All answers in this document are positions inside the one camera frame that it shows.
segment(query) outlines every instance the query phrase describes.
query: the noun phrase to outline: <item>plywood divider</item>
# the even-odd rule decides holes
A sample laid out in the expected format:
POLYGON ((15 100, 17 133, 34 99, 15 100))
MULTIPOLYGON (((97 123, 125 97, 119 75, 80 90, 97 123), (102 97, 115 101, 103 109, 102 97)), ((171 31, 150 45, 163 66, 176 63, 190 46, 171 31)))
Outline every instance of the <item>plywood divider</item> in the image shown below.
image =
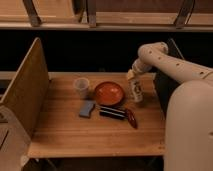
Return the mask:
POLYGON ((0 112, 29 143, 49 85, 42 44, 36 38, 0 101, 0 112))

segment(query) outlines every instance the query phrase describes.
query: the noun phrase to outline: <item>wooden board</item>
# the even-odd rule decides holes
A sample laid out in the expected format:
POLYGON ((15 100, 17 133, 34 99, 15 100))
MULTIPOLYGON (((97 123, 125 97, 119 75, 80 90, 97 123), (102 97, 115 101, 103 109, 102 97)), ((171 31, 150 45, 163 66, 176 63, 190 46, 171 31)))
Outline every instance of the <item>wooden board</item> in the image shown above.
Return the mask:
POLYGON ((48 84, 41 41, 36 38, 0 101, 1 113, 21 134, 33 134, 48 84))
POLYGON ((135 104, 124 73, 73 73, 52 79, 28 156, 51 158, 163 155, 165 120, 152 81, 153 75, 145 74, 141 77, 144 101, 135 104), (83 101, 73 90, 72 84, 80 76, 90 80, 91 97, 95 86, 103 81, 120 84, 125 91, 122 107, 134 112, 138 129, 132 128, 127 120, 100 116, 97 106, 90 119, 79 117, 78 112, 83 101))
MULTIPOLYGON (((71 0, 33 0, 33 3, 42 22, 77 23, 84 11, 83 0, 81 3, 76 3, 79 5, 78 7, 74 7, 71 0)), ((1 0, 0 21, 29 21, 23 2, 21 0, 1 0)))

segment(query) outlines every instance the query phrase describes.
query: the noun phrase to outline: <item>bowl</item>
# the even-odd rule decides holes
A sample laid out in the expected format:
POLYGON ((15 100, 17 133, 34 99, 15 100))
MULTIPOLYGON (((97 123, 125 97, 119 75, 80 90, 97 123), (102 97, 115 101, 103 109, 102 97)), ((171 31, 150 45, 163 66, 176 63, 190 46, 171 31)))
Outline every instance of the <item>bowl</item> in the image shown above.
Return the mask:
POLYGON ((123 100, 124 91, 119 84, 106 81, 96 86, 94 98, 99 105, 114 106, 123 100))

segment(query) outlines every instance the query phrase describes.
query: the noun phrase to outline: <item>bottle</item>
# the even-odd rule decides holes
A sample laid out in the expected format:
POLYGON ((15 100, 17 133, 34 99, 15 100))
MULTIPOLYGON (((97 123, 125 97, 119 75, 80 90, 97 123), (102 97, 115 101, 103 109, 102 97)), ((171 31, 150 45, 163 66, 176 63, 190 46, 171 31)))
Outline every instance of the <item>bottle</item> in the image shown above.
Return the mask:
POLYGON ((140 84, 138 75, 135 74, 132 69, 129 69, 126 77, 129 82, 130 90, 131 90, 134 101, 136 103, 141 102, 143 100, 143 94, 142 94, 141 84, 140 84))

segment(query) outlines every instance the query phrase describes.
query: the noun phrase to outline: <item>wooden panel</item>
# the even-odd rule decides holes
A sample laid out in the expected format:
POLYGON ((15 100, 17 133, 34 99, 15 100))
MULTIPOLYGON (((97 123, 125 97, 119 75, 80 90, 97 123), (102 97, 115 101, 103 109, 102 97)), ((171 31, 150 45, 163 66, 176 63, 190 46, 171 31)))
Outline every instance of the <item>wooden panel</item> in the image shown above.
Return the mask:
MULTIPOLYGON (((78 1, 73 4, 71 0, 33 0, 33 3, 43 22, 78 22, 84 0, 78 1)), ((29 21, 22 0, 1 0, 0 21, 29 21)))
POLYGON ((21 0, 0 0, 0 21, 28 21, 21 0))
POLYGON ((84 4, 78 3, 77 13, 71 0, 33 0, 43 22, 78 22, 83 14, 84 4))
MULTIPOLYGON (((97 0, 99 12, 179 12, 183 0, 97 0)), ((196 0, 195 12, 213 13, 212 0, 196 0)))
POLYGON ((125 74, 73 73, 52 79, 30 144, 29 157, 162 155, 165 120, 152 81, 153 75, 141 77, 144 101, 135 104, 125 74), (90 119, 79 117, 83 101, 72 84, 80 76, 91 81, 91 97, 97 84, 106 80, 119 83, 125 91, 122 107, 134 112, 138 129, 132 128, 127 120, 100 116, 97 106, 90 119))
POLYGON ((23 127, 29 136, 34 131, 48 84, 42 45, 37 38, 0 101, 8 122, 23 127))
POLYGON ((102 24, 167 24, 172 25, 177 13, 97 12, 102 24))

